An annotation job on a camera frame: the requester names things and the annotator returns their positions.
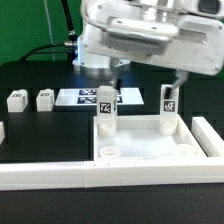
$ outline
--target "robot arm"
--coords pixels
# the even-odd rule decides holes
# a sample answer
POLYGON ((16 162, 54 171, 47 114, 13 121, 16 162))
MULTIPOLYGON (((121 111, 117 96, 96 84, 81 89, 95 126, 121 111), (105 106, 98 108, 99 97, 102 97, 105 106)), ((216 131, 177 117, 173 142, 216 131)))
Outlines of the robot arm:
POLYGON ((222 0, 83 0, 86 52, 216 75, 224 60, 222 0))

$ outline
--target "black table surface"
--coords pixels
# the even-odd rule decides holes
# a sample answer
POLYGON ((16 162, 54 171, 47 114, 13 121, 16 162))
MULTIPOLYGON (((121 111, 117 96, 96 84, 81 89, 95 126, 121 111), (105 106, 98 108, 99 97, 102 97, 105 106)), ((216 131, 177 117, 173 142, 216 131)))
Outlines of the black table surface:
MULTIPOLYGON (((138 87, 144 106, 119 107, 121 115, 158 114, 161 84, 174 71, 132 64, 120 75, 123 87, 138 87)), ((0 67, 0 121, 6 139, 1 163, 92 160, 94 109, 37 113, 41 89, 97 88, 111 77, 74 73, 66 62, 9 62, 0 67), (29 92, 29 107, 8 114, 12 90, 29 92)), ((204 116, 224 136, 224 82, 192 74, 181 88, 179 113, 190 127, 192 116, 204 116)), ((0 192, 0 223, 223 223, 224 184, 189 184, 93 189, 0 192)))

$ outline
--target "white plastic structure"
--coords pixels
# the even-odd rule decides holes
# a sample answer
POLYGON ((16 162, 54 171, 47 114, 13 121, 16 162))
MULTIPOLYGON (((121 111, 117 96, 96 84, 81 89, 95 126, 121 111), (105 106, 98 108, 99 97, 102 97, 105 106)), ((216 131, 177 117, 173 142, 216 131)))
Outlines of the white plastic structure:
MULTIPOLYGON (((144 121, 144 116, 142 122, 139 122, 140 117, 132 119, 132 122, 126 118, 122 124, 123 127, 131 125, 134 129, 136 124, 138 124, 137 128, 142 124, 149 125, 144 121)), ((191 136, 190 131, 184 128, 186 125, 182 123, 183 121, 180 120, 180 122, 183 128, 180 128, 178 132, 182 133, 181 138, 184 140, 184 145, 188 145, 187 149, 182 144, 175 147, 175 151, 179 151, 181 155, 176 152, 173 158, 122 160, 118 159, 119 157, 116 159, 104 157, 101 161, 0 164, 0 190, 223 183, 224 157, 221 154, 216 157, 206 157, 200 150, 200 146, 196 149, 200 156, 195 156, 197 155, 195 149, 190 148, 189 145, 195 148, 198 143, 191 136)), ((192 126, 193 133, 196 133, 195 128, 205 133, 204 137, 199 139, 201 145, 206 145, 210 135, 210 131, 207 133, 206 123, 197 122, 198 127, 192 126)), ((114 153, 118 156, 119 150, 115 150, 114 153)))
POLYGON ((0 145, 2 144, 4 139, 5 139, 4 125, 3 122, 0 122, 0 145))
POLYGON ((224 26, 217 20, 224 16, 223 1, 219 1, 221 7, 216 14, 200 12, 198 5, 195 8, 198 2, 83 0, 82 15, 86 22, 82 34, 84 50, 216 75, 224 61, 224 26))
POLYGON ((160 100, 160 127, 163 135, 173 135, 177 130, 177 115, 179 102, 179 88, 172 90, 171 99, 165 99, 165 92, 169 85, 162 85, 160 100))
POLYGON ((207 4, 210 3, 210 7, 208 8, 208 11, 210 10, 217 10, 217 13, 211 14, 208 12, 203 12, 199 9, 199 4, 203 6, 206 3, 204 0, 179 0, 180 7, 182 7, 187 12, 191 12, 193 14, 197 14, 204 17, 211 17, 215 19, 222 19, 224 17, 224 1, 223 0, 208 0, 207 4))
MULTIPOLYGON (((120 60, 120 66, 129 66, 130 61, 120 60)), ((78 57, 73 61, 76 72, 91 75, 110 75, 110 57, 87 53, 83 46, 82 36, 78 38, 78 57)))
POLYGON ((176 119, 176 132, 165 136, 159 132, 160 115, 118 116, 116 135, 103 138, 95 117, 94 160, 206 158, 181 117, 176 119))
POLYGON ((193 118, 192 133, 208 156, 224 157, 224 141, 204 117, 193 118))
POLYGON ((28 104, 28 93, 26 90, 13 91, 7 99, 8 112, 23 112, 28 104))
POLYGON ((54 90, 41 90, 37 96, 36 102, 38 112, 52 111, 55 102, 54 90))
POLYGON ((97 123, 99 135, 113 137, 117 123, 117 90, 112 86, 97 89, 97 123))

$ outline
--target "round hole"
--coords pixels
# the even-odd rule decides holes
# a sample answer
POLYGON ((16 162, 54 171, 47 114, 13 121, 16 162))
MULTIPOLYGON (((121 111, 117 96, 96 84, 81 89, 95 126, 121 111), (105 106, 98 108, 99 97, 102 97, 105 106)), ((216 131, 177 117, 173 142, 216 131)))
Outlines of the round hole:
POLYGON ((114 146, 107 146, 100 150, 100 156, 102 158, 116 158, 120 157, 121 150, 114 146))

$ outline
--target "small white cube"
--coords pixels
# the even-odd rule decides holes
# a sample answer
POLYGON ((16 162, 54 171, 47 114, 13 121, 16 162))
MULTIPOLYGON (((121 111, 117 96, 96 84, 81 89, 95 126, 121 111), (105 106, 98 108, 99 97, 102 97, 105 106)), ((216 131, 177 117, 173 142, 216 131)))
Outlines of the small white cube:
POLYGON ((52 111, 54 106, 54 90, 46 89, 41 90, 37 96, 37 111, 44 112, 44 111, 52 111))
POLYGON ((28 104, 28 93, 26 90, 13 91, 7 99, 8 112, 23 112, 28 104))
POLYGON ((0 145, 2 144, 4 138, 5 138, 4 126, 3 122, 0 122, 0 145))

